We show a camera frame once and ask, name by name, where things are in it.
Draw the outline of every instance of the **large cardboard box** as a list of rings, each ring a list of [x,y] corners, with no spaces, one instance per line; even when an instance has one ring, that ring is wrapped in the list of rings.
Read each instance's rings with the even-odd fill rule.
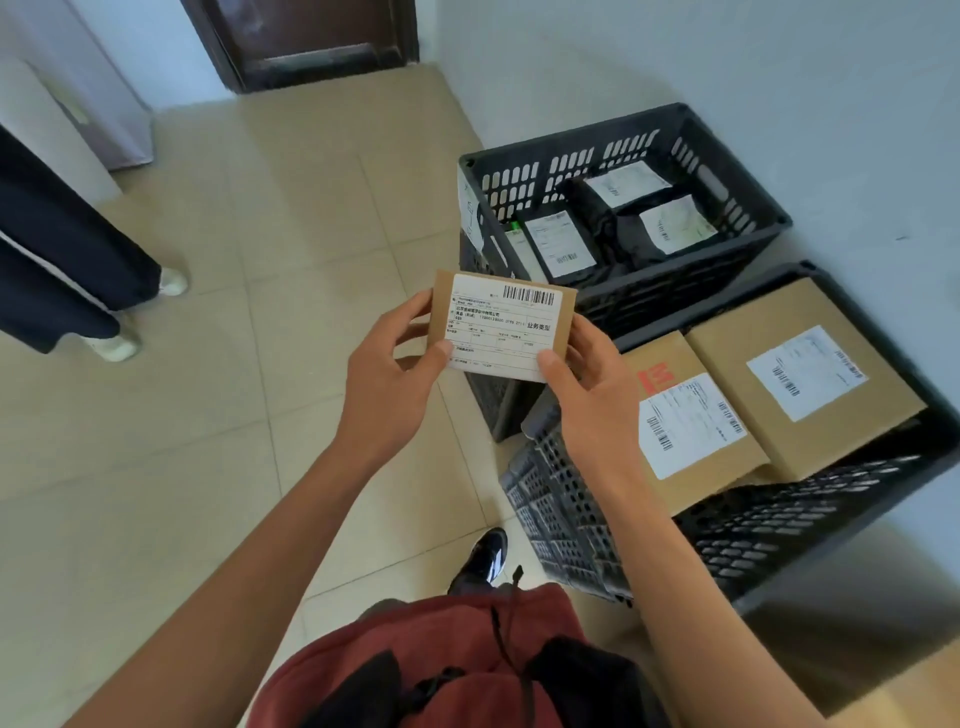
[[[453,369],[544,381],[537,354],[566,357],[576,301],[572,288],[437,271],[427,346],[452,341]]]
[[[754,483],[803,480],[925,407],[812,279],[686,340],[770,456]]]
[[[769,462],[678,331],[623,358],[640,383],[644,474],[670,515]]]

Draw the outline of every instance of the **left hand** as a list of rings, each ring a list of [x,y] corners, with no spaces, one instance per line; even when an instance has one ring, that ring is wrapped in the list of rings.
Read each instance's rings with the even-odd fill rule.
[[[433,383],[446,367],[453,344],[442,340],[420,357],[394,359],[394,348],[426,336],[428,324],[413,324],[430,312],[433,290],[420,291],[380,316],[347,366],[347,395],[332,448],[367,477],[387,464],[420,429]]]

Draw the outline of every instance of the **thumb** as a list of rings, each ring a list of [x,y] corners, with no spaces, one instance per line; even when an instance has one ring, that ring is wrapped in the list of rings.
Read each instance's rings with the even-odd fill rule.
[[[446,368],[446,362],[450,360],[452,353],[453,342],[446,339],[441,339],[426,350],[424,355],[420,357],[420,361],[417,362],[417,366],[410,370],[409,376],[413,380],[414,386],[428,392],[433,383],[437,381],[440,372]]]
[[[560,407],[570,402],[570,399],[581,394],[584,390],[573,375],[566,362],[557,356],[551,349],[545,349],[537,354],[537,364],[546,377],[546,383],[560,401]]]

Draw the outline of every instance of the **tiled floor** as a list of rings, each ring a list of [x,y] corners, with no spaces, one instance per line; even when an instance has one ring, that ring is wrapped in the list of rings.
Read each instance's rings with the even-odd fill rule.
[[[110,365],[75,340],[41,356],[0,338],[6,726],[59,725],[303,473],[336,425],[350,350],[456,267],[454,161],[479,147],[428,66],[178,109],[156,142],[105,207],[193,281],[132,313],[144,351]],[[509,454],[445,372],[275,665],[380,598],[441,593],[491,524],[510,532],[508,568],[542,582],[497,485]],[[574,598],[598,641],[634,621]]]

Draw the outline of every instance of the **black package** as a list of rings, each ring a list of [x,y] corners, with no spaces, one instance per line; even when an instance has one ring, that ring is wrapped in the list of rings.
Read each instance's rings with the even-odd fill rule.
[[[597,243],[615,249],[618,213],[627,209],[639,213],[683,197],[690,192],[686,180],[672,159],[649,155],[616,169],[564,180],[557,190]]]
[[[598,246],[583,223],[555,202],[520,210],[516,219],[551,283],[583,288],[605,280],[616,263],[606,246]]]
[[[691,194],[641,212],[621,212],[615,220],[617,245],[638,270],[722,239]]]

